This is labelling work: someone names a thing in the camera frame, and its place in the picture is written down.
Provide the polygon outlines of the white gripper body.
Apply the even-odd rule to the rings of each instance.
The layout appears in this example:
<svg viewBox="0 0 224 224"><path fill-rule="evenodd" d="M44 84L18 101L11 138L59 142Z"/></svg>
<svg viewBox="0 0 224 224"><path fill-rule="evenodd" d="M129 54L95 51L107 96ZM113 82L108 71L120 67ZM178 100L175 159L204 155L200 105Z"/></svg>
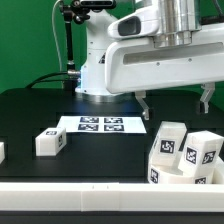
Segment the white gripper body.
<svg viewBox="0 0 224 224"><path fill-rule="evenodd" d="M141 8L108 27L105 84L111 93L224 81L224 22L199 25L185 9Z"/></svg>

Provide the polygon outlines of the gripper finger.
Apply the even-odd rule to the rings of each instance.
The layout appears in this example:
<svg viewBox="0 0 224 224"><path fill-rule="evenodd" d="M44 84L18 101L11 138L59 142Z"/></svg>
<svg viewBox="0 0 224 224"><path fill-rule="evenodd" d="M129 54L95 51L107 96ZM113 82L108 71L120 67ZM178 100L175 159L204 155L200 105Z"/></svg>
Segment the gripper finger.
<svg viewBox="0 0 224 224"><path fill-rule="evenodd" d="M214 83L205 83L201 85L203 93L200 98L200 112L207 114L209 112L209 101L212 98L213 93L215 92Z"/></svg>
<svg viewBox="0 0 224 224"><path fill-rule="evenodd" d="M146 92L145 91L137 91L135 93L135 98L143 109L142 115L143 115L144 119L148 120L149 119L149 107L146 104L146 102L144 101L144 99L146 98Z"/></svg>

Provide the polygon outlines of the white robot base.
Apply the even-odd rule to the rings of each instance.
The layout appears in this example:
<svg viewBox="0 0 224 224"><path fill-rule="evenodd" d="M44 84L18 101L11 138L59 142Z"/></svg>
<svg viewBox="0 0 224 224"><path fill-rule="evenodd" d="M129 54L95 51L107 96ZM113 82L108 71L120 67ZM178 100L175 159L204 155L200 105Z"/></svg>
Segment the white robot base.
<svg viewBox="0 0 224 224"><path fill-rule="evenodd" d="M75 89L79 98L109 103L131 97L130 93L111 94L105 87L105 53L112 43L107 28L115 20L106 10L90 12L90 19L86 22L87 58L81 67L81 81Z"/></svg>

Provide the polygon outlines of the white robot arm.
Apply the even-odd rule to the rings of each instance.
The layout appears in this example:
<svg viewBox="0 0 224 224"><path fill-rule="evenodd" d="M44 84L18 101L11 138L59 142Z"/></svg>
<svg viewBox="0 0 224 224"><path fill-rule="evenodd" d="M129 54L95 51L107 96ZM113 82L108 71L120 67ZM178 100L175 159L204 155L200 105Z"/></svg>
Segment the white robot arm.
<svg viewBox="0 0 224 224"><path fill-rule="evenodd" d="M105 57L109 92L133 92L149 118L148 90L200 84L208 111L215 84L224 81L224 22L202 25L198 0L148 0L108 35L115 40Z"/></svg>

